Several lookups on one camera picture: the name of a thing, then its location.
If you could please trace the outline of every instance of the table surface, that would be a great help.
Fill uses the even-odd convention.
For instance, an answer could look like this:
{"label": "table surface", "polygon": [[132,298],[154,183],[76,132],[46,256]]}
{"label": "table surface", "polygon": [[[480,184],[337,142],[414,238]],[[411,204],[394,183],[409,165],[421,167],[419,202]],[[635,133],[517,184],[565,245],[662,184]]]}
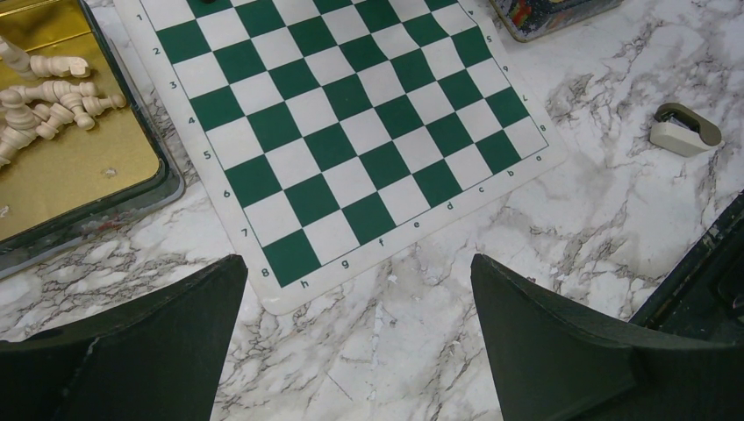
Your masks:
{"label": "table surface", "polygon": [[[0,282],[0,339],[107,310],[233,251],[111,0],[89,3],[189,187]],[[743,2],[626,0],[529,44],[497,26],[568,161],[289,315],[268,314],[248,287],[212,419],[500,419],[469,282],[475,253],[628,319],[744,188]],[[717,123],[725,145],[690,159],[651,145],[653,113],[672,101]]]}

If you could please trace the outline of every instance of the white chess piece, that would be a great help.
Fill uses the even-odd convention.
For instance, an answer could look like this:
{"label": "white chess piece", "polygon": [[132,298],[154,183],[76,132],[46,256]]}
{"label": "white chess piece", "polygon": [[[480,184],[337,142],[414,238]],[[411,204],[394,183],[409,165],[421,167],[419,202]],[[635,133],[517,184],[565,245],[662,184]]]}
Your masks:
{"label": "white chess piece", "polygon": [[32,55],[29,63],[31,64],[31,70],[38,77],[90,76],[90,65],[82,57]]}
{"label": "white chess piece", "polygon": [[5,122],[9,127],[19,130],[28,130],[39,124],[39,118],[33,115],[33,111],[23,102],[21,94],[13,89],[0,92],[0,103],[5,107]]}
{"label": "white chess piece", "polygon": [[59,128],[68,125],[75,119],[75,114],[58,103],[53,103],[49,108],[51,116],[47,121],[42,121],[36,126],[36,133],[44,139],[50,140],[59,133]]}
{"label": "white chess piece", "polygon": [[81,96],[98,95],[98,87],[93,82],[82,82],[78,85],[74,85],[67,81],[46,81],[41,83],[39,86],[30,87],[15,85],[10,86],[10,89],[21,94],[25,103],[30,103],[37,99],[42,99],[49,103],[56,103],[60,98],[72,92],[80,94]]}
{"label": "white chess piece", "polygon": [[109,108],[116,110],[124,107],[125,105],[126,100],[120,94],[114,94],[112,96],[109,96],[108,98],[86,96],[82,99],[82,106],[92,117],[100,116]]}
{"label": "white chess piece", "polygon": [[33,115],[38,117],[41,121],[47,121],[51,116],[52,113],[49,110],[49,107],[42,103],[37,103],[35,107],[33,107]]}
{"label": "white chess piece", "polygon": [[34,130],[16,130],[6,126],[0,132],[0,167],[8,165],[18,151],[38,137]]}
{"label": "white chess piece", "polygon": [[90,130],[94,125],[96,125],[96,120],[85,112],[85,108],[82,106],[82,96],[80,96],[80,94],[76,94],[75,92],[66,94],[60,98],[60,103],[68,110],[74,112],[75,122],[81,129]]}
{"label": "white chess piece", "polygon": [[19,46],[15,46],[7,39],[0,37],[0,57],[6,66],[13,69],[19,76],[27,81],[39,79],[31,69],[31,57]]}

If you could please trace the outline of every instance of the green and white chessboard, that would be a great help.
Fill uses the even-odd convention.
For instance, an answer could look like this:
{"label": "green and white chessboard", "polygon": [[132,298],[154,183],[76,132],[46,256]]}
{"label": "green and white chessboard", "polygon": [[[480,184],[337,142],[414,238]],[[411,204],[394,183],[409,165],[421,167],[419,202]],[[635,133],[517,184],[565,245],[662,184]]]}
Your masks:
{"label": "green and white chessboard", "polygon": [[269,312],[564,159],[471,0],[114,3]]}

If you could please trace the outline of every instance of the white square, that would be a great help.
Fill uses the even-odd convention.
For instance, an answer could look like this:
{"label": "white square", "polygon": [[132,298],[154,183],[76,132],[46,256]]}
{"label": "white square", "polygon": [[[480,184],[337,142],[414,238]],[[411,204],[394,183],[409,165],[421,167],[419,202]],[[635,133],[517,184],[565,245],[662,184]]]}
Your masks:
{"label": "white square", "polygon": [[484,99],[457,111],[457,116],[474,142],[501,130],[501,125]]}
{"label": "white square", "polygon": [[375,109],[364,111],[341,122],[357,155],[390,142],[390,135]]}
{"label": "white square", "polygon": [[219,50],[249,39],[238,12],[230,9],[197,19],[211,50]]}
{"label": "white square", "polygon": [[432,73],[437,80],[465,68],[451,38],[440,39],[428,46],[424,46],[421,50],[424,52],[426,62],[429,63],[429,67],[432,68]]}
{"label": "white square", "polygon": [[376,191],[358,157],[325,171],[323,176],[342,208]]}
{"label": "white square", "polygon": [[302,229],[283,191],[260,200],[243,211],[263,247]]}
{"label": "white square", "polygon": [[504,132],[522,159],[547,146],[540,129],[529,117],[522,118],[517,123],[506,127]]}
{"label": "white square", "polygon": [[425,127],[405,134],[393,140],[393,142],[403,157],[405,165],[412,173],[422,170],[442,159],[442,154],[437,144],[434,143],[432,135],[429,134],[429,131]]}
{"label": "white square", "polygon": [[492,176],[488,164],[478,152],[476,145],[470,145],[449,155],[445,161],[463,190]]}
{"label": "white square", "polygon": [[337,46],[307,56],[304,60],[320,86],[354,74],[347,58]]}
{"label": "white square", "polygon": [[336,44],[339,45],[369,34],[359,11],[353,5],[326,13],[323,15],[323,20],[328,30],[331,31],[333,39],[336,40]]}
{"label": "white square", "polygon": [[287,26],[320,16],[318,8],[311,0],[274,0],[274,6]]}
{"label": "white square", "polygon": [[266,159],[271,165],[271,169],[274,170],[276,179],[279,180],[282,189],[288,189],[299,182],[320,174],[318,163],[312,158],[312,153],[303,139],[295,140],[267,152]]}
{"label": "white square", "polygon": [[195,98],[227,86],[227,79],[213,53],[202,54],[193,59],[173,65],[183,90],[189,98]]}
{"label": "white square", "polygon": [[390,2],[393,10],[396,11],[397,17],[401,22],[418,18],[429,13],[429,6],[424,0],[402,0]]}
{"label": "white square", "polygon": [[401,225],[430,209],[419,185],[411,175],[380,190],[380,197],[396,225]]}
{"label": "white square", "polygon": [[276,89],[274,81],[267,72],[233,83],[230,89],[247,116],[277,105],[283,100],[282,94]]}
{"label": "white square", "polygon": [[221,125],[206,134],[224,169],[235,167],[263,154],[247,118]]}
{"label": "white square", "polygon": [[302,58],[302,53],[300,53],[295,39],[292,38],[290,30],[286,27],[264,33],[252,38],[252,40],[267,70],[278,68]]}
{"label": "white square", "polygon": [[444,91],[437,83],[429,83],[423,88],[414,90],[408,94],[413,108],[421,117],[425,125],[448,116],[454,112],[452,104],[449,103]]}
{"label": "white square", "polygon": [[432,15],[442,29],[450,36],[476,26],[473,19],[468,16],[459,4],[450,4],[435,11]]}
{"label": "white square", "polygon": [[295,96],[287,101],[287,107],[303,136],[339,122],[322,88]]}
{"label": "white square", "polygon": [[359,72],[359,79],[373,107],[405,95],[389,61],[362,70]]}
{"label": "white square", "polygon": [[142,0],[145,11],[156,31],[194,20],[194,13],[186,2],[173,5],[162,0]]}
{"label": "white square", "polygon": [[468,73],[483,97],[486,98],[510,86],[494,60],[481,61],[469,67]]}
{"label": "white square", "polygon": [[411,38],[402,24],[375,32],[372,34],[372,38],[375,39],[377,46],[383,50],[388,60],[419,49],[419,45]]}
{"label": "white square", "polygon": [[356,240],[354,231],[341,210],[307,225],[304,233],[321,265],[359,246],[359,241]]}

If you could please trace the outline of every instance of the gold tray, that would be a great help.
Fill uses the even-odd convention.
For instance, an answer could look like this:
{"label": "gold tray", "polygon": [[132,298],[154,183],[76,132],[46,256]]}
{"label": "gold tray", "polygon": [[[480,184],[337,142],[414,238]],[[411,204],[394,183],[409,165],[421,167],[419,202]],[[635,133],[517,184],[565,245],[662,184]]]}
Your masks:
{"label": "gold tray", "polygon": [[[121,91],[76,0],[0,1],[0,35],[33,54],[83,57],[91,77],[64,80],[94,82],[101,96]],[[0,89],[43,81],[0,64]],[[157,174],[158,156],[129,107],[96,121],[87,132],[72,124],[52,140],[38,138],[0,168],[0,241]]]}

